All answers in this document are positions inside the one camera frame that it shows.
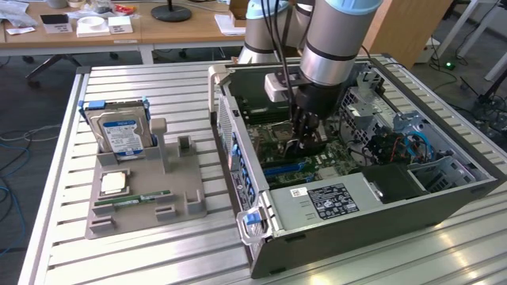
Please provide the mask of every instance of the hard drive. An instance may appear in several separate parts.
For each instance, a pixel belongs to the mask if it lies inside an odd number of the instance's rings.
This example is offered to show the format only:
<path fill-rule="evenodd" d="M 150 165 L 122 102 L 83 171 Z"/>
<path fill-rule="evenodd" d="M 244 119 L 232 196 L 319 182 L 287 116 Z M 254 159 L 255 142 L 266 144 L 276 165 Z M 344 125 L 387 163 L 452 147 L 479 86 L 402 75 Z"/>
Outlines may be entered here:
<path fill-rule="evenodd" d="M 80 113 L 92 129 L 102 153 L 114 152 L 119 160 L 138 158 L 146 147 L 154 146 L 150 132 L 150 104 L 91 101 Z"/>

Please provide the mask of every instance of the white table leg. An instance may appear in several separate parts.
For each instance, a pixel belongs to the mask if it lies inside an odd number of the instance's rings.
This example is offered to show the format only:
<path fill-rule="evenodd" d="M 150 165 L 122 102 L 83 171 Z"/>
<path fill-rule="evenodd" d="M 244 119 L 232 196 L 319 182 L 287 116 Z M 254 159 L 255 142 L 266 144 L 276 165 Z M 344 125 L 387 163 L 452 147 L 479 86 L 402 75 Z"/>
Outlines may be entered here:
<path fill-rule="evenodd" d="M 143 64 L 154 64 L 154 45 L 139 45 L 139 52 L 142 53 Z"/>
<path fill-rule="evenodd" d="M 458 54 L 458 55 L 459 55 L 462 58 L 466 57 L 466 54 L 467 54 L 468 50 L 471 49 L 474 43 L 475 43 L 476 40 L 479 39 L 480 34 L 483 33 L 483 31 L 484 31 L 486 28 L 488 27 L 488 25 L 490 25 L 492 19 L 495 18 L 496 14 L 498 14 L 498 12 L 499 12 L 500 10 L 503 10 L 500 7 L 495 7 L 495 8 L 492 8 L 492 11 L 491 11 L 490 14 L 486 16 L 483 22 L 480 23 L 480 26 L 476 28 L 476 30 L 475 30 L 474 34 L 471 35 L 471 37 L 470 37 L 470 39 L 468 39 L 466 45 L 463 46 L 463 48 L 462 48 L 460 51 L 459 51 L 459 54 Z"/>
<path fill-rule="evenodd" d="M 504 56 L 500 58 L 500 60 L 498 61 L 498 63 L 491 68 L 488 74 L 484 76 L 484 79 L 487 81 L 494 81 L 495 78 L 498 77 L 498 74 L 500 73 L 500 71 L 506 67 L 506 65 L 507 65 L 507 52 L 506 52 Z"/>
<path fill-rule="evenodd" d="M 479 4 L 479 0 L 472 0 L 470 2 L 466 11 L 463 12 L 460 18 L 458 19 L 458 22 L 455 23 L 450 34 L 447 35 L 446 39 L 443 40 L 443 42 L 440 44 L 440 47 L 436 50 L 436 55 L 439 57 L 444 54 L 444 51 L 446 51 L 447 47 L 450 46 L 450 44 L 454 40 L 454 37 L 456 36 L 459 30 L 462 29 L 463 25 L 466 24 L 466 21 L 470 18 L 470 15 L 472 14 L 478 4 Z"/>

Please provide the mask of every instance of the blue hard drive label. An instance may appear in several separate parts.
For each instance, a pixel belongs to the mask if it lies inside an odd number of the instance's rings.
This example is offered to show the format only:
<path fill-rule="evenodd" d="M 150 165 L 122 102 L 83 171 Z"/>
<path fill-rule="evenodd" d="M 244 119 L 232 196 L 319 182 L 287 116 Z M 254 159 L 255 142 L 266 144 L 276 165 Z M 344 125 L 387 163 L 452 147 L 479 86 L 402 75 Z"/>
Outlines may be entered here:
<path fill-rule="evenodd" d="M 135 120 L 106 122 L 103 124 L 112 152 L 120 156 L 132 156 L 143 151 L 143 141 L 136 134 Z"/>

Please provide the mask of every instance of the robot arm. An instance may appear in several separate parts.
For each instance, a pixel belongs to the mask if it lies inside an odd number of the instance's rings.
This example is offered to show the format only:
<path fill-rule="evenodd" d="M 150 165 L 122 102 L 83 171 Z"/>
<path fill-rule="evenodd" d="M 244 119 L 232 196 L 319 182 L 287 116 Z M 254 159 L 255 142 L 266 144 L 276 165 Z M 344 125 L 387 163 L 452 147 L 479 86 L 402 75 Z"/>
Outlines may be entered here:
<path fill-rule="evenodd" d="M 267 56 L 272 56 L 275 50 L 267 29 L 267 22 L 272 21 L 276 8 L 274 3 L 275 0 L 251 0 L 248 4 L 247 36 L 239 63 L 275 61 Z M 284 34 L 284 39 L 291 39 L 284 45 L 290 43 L 288 45 L 298 47 L 302 42 L 306 45 L 299 71 L 291 74 L 291 77 L 299 81 L 298 86 L 292 84 L 288 92 L 288 85 L 283 83 L 286 80 L 275 74 L 268 74 L 264 88 L 274 102 L 288 99 L 290 120 L 299 140 L 298 149 L 311 148 L 319 143 L 315 131 L 332 115 L 339 94 L 348 88 L 343 83 L 352 70 L 380 4 L 382 0 L 315 0 L 311 19 L 308 5 L 298 4 L 296 9 L 291 9 L 287 2 L 279 4 L 276 29 Z M 254 56 L 246 60 L 246 54 Z"/>
<path fill-rule="evenodd" d="M 306 37 L 298 87 L 292 102 L 292 126 L 299 142 L 315 142 L 315 130 L 335 111 L 354 62 L 382 0 L 316 0 Z"/>

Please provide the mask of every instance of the cardboard box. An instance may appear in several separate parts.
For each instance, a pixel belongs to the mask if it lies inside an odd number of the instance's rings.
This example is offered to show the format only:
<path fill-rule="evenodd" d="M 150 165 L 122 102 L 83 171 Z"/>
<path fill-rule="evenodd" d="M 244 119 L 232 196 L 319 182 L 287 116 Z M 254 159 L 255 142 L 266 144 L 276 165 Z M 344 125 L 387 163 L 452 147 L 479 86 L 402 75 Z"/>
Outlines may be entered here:
<path fill-rule="evenodd" d="M 247 26 L 247 8 L 248 0 L 231 0 L 230 17 L 232 25 L 236 28 L 244 28 Z"/>

